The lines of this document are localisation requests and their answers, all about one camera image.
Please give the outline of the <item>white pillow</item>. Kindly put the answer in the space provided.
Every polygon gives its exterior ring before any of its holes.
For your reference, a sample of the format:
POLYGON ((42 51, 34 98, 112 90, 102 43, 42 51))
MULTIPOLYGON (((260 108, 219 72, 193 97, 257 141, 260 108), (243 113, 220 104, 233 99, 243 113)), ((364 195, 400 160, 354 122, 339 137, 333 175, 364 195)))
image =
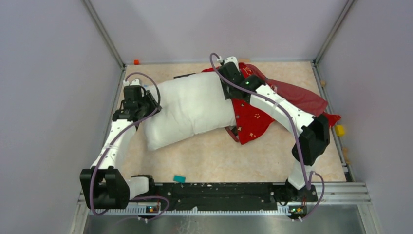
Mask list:
POLYGON ((226 99, 215 72, 167 80, 147 89, 161 99, 161 111, 144 122, 150 151, 197 134, 235 125, 232 101, 226 99))

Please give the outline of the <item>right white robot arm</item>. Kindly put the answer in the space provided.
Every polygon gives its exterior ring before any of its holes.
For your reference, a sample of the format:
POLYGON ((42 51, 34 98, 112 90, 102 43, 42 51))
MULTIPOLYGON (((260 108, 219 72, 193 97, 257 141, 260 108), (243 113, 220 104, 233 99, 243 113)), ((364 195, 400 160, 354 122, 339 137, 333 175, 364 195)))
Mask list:
POLYGON ((289 84, 268 79, 255 66, 225 62, 213 67, 224 96, 235 112, 235 138, 241 144, 262 136, 273 122, 285 127, 295 138, 292 154, 296 165, 287 179, 286 196, 298 201, 310 189, 312 166, 330 143, 327 102, 310 91, 290 97, 283 91, 295 90, 289 84))

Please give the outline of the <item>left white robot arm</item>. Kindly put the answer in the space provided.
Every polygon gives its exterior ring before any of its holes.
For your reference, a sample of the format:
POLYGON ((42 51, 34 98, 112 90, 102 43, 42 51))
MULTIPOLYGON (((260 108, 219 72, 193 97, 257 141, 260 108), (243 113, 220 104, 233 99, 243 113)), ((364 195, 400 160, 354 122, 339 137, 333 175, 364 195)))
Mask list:
POLYGON ((152 93, 141 85, 126 86, 120 109, 112 117, 110 133, 95 162, 80 172, 79 179, 90 210, 124 209, 139 196, 151 201, 156 196, 153 177, 136 175, 125 180, 123 164, 129 143, 139 124, 161 110, 152 93))

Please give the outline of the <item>red patterned pillowcase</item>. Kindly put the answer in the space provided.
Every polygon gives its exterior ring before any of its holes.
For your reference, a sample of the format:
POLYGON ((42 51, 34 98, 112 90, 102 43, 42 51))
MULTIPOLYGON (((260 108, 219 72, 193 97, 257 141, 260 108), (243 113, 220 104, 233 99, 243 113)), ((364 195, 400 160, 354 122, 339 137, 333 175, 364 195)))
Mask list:
MULTIPOLYGON (((239 69, 244 78, 250 75, 256 75, 275 90, 281 97, 312 115, 325 115, 329 120, 329 127, 333 127, 340 119, 340 115, 331 115, 325 112, 328 102, 319 95, 307 89, 295 86, 293 84, 268 79, 254 65, 248 63, 239 63, 239 69)), ((251 106, 247 102, 238 99, 232 99, 232 105, 235 113, 235 123, 230 124, 225 129, 230 136, 241 145, 256 140, 262 136, 267 128, 275 120, 268 114, 251 106)))

